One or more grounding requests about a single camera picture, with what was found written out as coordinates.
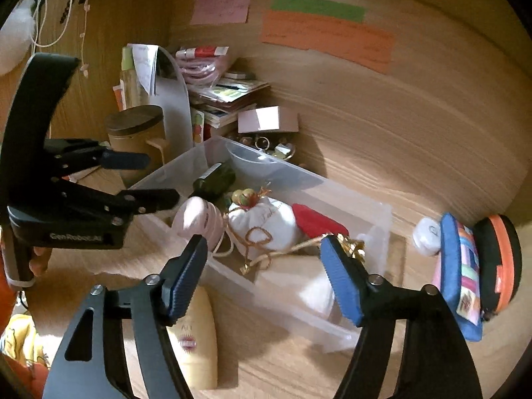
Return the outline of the left hand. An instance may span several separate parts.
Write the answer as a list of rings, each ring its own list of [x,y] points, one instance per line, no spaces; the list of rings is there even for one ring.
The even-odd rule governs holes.
[[[43,275],[47,271],[51,256],[52,248],[33,248],[33,255],[29,261],[29,267],[36,277]]]

